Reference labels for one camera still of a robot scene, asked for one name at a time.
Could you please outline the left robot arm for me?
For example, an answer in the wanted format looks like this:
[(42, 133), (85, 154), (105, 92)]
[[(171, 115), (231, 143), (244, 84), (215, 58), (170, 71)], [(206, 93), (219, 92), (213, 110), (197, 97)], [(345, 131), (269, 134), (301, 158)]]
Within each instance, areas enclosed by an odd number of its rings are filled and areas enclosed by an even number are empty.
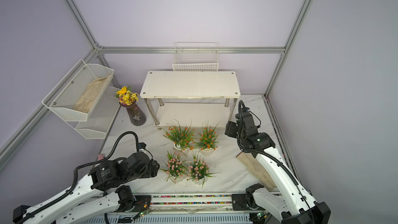
[(160, 165), (146, 149), (135, 142), (129, 157), (104, 159), (74, 169), (72, 185), (54, 197), (34, 206), (21, 205), (13, 211), (15, 224), (77, 224), (111, 212), (126, 212), (138, 201), (128, 182), (156, 177)]

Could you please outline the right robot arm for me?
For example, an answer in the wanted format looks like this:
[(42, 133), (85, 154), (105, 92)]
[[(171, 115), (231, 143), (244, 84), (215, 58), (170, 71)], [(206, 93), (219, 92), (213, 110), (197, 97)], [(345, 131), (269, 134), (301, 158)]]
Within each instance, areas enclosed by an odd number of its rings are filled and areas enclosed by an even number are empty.
[(238, 103), (236, 121), (228, 121), (225, 134), (237, 140), (243, 153), (255, 158), (279, 189), (282, 197), (276, 197), (259, 184), (246, 189), (246, 201), (250, 208), (260, 207), (268, 211), (282, 224), (326, 224), (331, 210), (325, 202), (318, 202), (298, 181), (284, 162), (276, 144), (265, 132), (259, 132), (256, 115), (243, 101)]

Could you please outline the orange flower pot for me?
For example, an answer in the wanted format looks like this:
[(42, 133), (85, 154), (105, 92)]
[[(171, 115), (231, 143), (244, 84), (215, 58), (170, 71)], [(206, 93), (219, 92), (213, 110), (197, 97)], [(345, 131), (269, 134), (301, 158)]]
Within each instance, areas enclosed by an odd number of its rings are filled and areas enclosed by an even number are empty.
[(210, 156), (218, 148), (217, 127), (218, 124), (214, 127), (208, 125), (203, 128), (202, 133), (198, 133), (198, 138), (194, 140), (193, 146), (201, 155)]
[(164, 131), (164, 137), (171, 141), (176, 151), (181, 152), (183, 155), (187, 154), (193, 149), (194, 133), (196, 131), (191, 125), (181, 126), (175, 120), (167, 124), (168, 127)]

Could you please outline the pink flower pot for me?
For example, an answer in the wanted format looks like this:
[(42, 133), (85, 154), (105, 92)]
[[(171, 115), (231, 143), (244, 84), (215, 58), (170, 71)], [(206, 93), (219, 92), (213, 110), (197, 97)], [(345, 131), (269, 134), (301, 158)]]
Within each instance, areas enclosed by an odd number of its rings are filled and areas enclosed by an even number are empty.
[(216, 174), (210, 171), (209, 165), (198, 153), (192, 153), (192, 160), (188, 165), (187, 181), (203, 187), (206, 180), (215, 177)]
[(166, 174), (165, 181), (171, 181), (174, 184), (183, 181), (186, 176), (188, 169), (185, 165), (185, 160), (181, 157), (181, 154), (173, 151), (168, 151), (167, 162), (164, 162), (166, 169), (161, 169)]

